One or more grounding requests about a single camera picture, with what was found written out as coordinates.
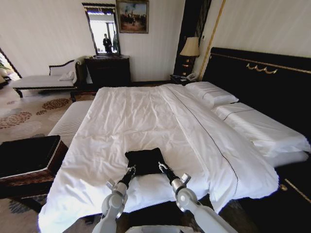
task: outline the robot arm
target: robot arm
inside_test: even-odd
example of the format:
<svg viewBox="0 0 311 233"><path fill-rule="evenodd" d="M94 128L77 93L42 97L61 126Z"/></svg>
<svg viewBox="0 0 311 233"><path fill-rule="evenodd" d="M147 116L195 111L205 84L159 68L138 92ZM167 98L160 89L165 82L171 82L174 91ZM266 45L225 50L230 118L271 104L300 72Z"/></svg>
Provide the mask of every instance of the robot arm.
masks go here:
<svg viewBox="0 0 311 233"><path fill-rule="evenodd" d="M130 167L118 184L115 184L113 180L107 182L106 185L112 193L103 201L102 219L93 229L93 233L115 233L117 231L116 219L121 216L124 210L127 201L126 190L135 171L135 166Z"/></svg>
<svg viewBox="0 0 311 233"><path fill-rule="evenodd" d="M183 212L186 210L191 211L195 221L204 232L238 233L211 208L203 206L198 201L196 194L191 189L187 188L187 183L191 179L188 174L185 173L180 179L164 164L159 163L159 168L170 180L170 184L175 193L176 204L179 209Z"/></svg>

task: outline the table lamp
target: table lamp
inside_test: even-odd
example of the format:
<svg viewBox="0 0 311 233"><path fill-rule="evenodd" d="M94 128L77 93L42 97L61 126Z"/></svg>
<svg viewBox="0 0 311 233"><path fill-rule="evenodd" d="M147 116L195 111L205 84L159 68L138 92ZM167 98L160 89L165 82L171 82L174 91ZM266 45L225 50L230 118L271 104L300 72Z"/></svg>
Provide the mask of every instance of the table lamp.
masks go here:
<svg viewBox="0 0 311 233"><path fill-rule="evenodd" d="M188 37L183 50L180 52L181 56L189 57L186 59L185 64L183 64L183 75L186 76L192 71L194 58L200 55L199 51L199 38L198 37Z"/></svg>

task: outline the gold headboard trim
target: gold headboard trim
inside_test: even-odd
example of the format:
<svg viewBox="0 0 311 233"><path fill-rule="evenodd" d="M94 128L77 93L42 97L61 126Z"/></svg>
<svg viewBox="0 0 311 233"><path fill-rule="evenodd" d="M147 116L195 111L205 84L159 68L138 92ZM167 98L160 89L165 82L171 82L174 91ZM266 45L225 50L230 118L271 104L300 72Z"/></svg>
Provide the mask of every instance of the gold headboard trim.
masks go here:
<svg viewBox="0 0 311 233"><path fill-rule="evenodd" d="M233 56L222 55L222 54L213 53L213 52L211 52L210 54L211 55L213 54L213 55L221 56L221 57L233 58L233 59L237 59L237 60L241 60L241 61L246 61L246 62L251 62L251 63L258 63L258 64L261 64L261 65L266 65L266 66L270 66L270 67L277 67L277 68L281 68L281 69L288 69L288 70L293 70L293 71L297 71L297 72L311 74L311 70L304 70L304 69L297 69L297 68L293 68L293 67L280 66L280 65L275 65L275 64L266 63L266 62L259 62L259 61L244 59L244 58L240 58L240 57L233 57Z"/></svg>
<svg viewBox="0 0 311 233"><path fill-rule="evenodd" d="M218 16L217 16L217 19L216 19L216 22L215 22L215 25L214 25L214 28L213 28L213 32L212 32L212 35L211 35L210 40L208 42L208 46L207 46L207 49L206 49L206 52L205 52L205 56L204 56L204 59L203 59L203 62L202 62L201 68L200 68L199 76L198 76L199 80L202 80L202 78L203 78L202 71L203 71L203 68L204 68L204 65L205 65L205 62L206 62L207 55L209 53L210 47L212 45L212 41L214 39L214 35L215 35L216 29L217 29L217 26L218 26L218 23L219 23L220 16L222 15L224 6L225 6L225 0L223 0L222 5L221 5L221 7L219 9Z"/></svg>
<svg viewBox="0 0 311 233"><path fill-rule="evenodd" d="M294 189L296 190L304 199L306 199L309 203L311 203L311 200L303 193L301 192L295 185L293 185L289 180L285 179L285 181Z"/></svg>

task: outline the black piping stitch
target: black piping stitch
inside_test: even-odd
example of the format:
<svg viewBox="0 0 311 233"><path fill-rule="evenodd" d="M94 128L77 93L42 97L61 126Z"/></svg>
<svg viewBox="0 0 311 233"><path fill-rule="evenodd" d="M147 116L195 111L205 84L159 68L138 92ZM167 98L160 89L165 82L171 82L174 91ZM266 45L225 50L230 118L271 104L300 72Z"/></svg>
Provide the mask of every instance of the black piping stitch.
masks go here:
<svg viewBox="0 0 311 233"><path fill-rule="evenodd" d="M238 112L232 112L232 113L241 113L241 112L247 112L247 111L253 111L254 109L249 109L249 110L243 110L243 111L238 111ZM232 114L232 113L229 113L224 119L223 121L225 121L227 119L227 117Z"/></svg>
<svg viewBox="0 0 311 233"><path fill-rule="evenodd" d="M206 92L206 93L202 96L202 99L204 98L204 96L205 96L207 93L210 93L210 92L216 92L216 91L208 91L208 92Z"/></svg>
<svg viewBox="0 0 311 233"><path fill-rule="evenodd" d="M169 91L188 109L188 111L194 116L194 118L199 122L199 124L201 125L201 127L205 130L205 132L209 135L209 137L212 139L212 141L214 142L215 146L217 147L217 149L219 150L220 154L223 156L224 159L227 160L227 162L229 163L231 169L233 170L234 174L235 174L235 177L237 178L237 185L235 187L235 191L234 191L234 195L236 195L237 193L237 189L238 189L238 182L239 182L239 178L238 178L238 175L237 173L235 172L235 170L233 169L233 166L231 165L231 163L229 162L229 160L223 155L223 153L220 151L218 145L216 144L216 142L214 141L214 139L212 138L212 136L209 134L209 132L204 128L204 126L201 124L201 122L198 120L198 118L196 118L196 116L193 114L193 112L174 94L173 91L171 91L169 89Z"/></svg>

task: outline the picture frame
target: picture frame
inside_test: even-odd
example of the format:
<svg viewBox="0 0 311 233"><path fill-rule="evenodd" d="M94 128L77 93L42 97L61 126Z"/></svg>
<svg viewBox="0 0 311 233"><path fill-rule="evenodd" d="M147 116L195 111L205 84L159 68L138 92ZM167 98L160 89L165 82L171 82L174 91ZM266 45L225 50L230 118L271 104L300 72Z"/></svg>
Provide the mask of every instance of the picture frame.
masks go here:
<svg viewBox="0 0 311 233"><path fill-rule="evenodd" d="M149 33L149 1L118 0L120 33Z"/></svg>

